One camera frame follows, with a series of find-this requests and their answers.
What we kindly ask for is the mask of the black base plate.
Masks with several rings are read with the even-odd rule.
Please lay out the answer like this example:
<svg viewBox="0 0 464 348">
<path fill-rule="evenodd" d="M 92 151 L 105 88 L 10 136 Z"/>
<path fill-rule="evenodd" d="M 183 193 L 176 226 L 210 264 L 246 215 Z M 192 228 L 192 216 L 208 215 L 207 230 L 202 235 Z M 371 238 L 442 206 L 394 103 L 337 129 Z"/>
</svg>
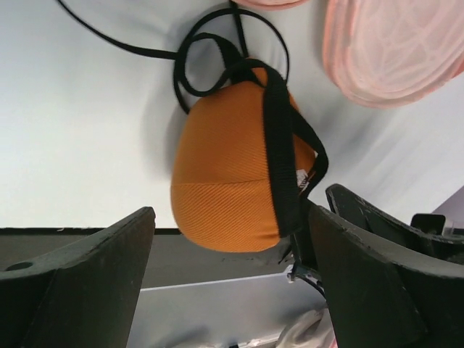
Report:
<svg viewBox="0 0 464 348">
<path fill-rule="evenodd" d="M 41 256 L 99 228 L 2 228 L 1 269 Z M 153 288 L 283 272 L 293 263 L 289 243 L 258 253 L 221 253 L 191 243 L 175 228 L 158 228 L 142 286 Z"/>
</svg>

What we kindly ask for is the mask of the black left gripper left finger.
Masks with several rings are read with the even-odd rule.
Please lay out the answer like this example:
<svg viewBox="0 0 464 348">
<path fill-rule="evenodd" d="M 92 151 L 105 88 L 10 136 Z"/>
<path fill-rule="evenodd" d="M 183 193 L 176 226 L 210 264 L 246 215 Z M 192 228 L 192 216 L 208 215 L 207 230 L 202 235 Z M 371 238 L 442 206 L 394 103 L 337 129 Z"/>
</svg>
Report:
<svg viewBox="0 0 464 348">
<path fill-rule="evenodd" d="M 125 347 L 155 231 L 142 207 L 1 272 L 2 347 Z"/>
</svg>

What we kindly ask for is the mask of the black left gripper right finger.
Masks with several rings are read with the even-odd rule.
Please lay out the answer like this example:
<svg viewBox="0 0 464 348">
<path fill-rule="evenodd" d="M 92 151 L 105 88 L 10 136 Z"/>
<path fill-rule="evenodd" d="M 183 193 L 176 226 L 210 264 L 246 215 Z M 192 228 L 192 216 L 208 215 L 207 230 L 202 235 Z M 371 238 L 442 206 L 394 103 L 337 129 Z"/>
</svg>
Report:
<svg viewBox="0 0 464 348">
<path fill-rule="evenodd" d="M 463 266 L 376 236 L 323 207 L 312 242 L 339 347 L 462 347 Z"/>
</svg>

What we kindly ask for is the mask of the pink mesh laundry bag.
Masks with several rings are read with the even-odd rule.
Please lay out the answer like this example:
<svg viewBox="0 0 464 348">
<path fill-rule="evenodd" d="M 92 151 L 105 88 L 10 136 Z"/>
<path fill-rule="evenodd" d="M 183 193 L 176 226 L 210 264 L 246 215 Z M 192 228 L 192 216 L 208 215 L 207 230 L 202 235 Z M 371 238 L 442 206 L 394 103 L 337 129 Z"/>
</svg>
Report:
<svg viewBox="0 0 464 348">
<path fill-rule="evenodd" d="M 296 57 L 312 60 L 348 100 L 392 108 L 463 74 L 462 1 L 240 1 L 290 9 Z"/>
</svg>

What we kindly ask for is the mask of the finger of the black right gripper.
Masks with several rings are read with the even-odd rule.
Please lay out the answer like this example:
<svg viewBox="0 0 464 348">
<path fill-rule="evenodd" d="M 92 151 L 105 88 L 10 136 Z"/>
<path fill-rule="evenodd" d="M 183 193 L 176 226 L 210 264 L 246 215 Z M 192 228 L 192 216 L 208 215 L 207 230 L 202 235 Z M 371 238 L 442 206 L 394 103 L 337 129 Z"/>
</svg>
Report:
<svg viewBox="0 0 464 348">
<path fill-rule="evenodd" d="M 415 252 L 446 261 L 463 260 L 463 238 L 447 238 L 407 225 L 356 195 L 334 184 L 326 189 L 333 213 L 357 227 Z"/>
</svg>

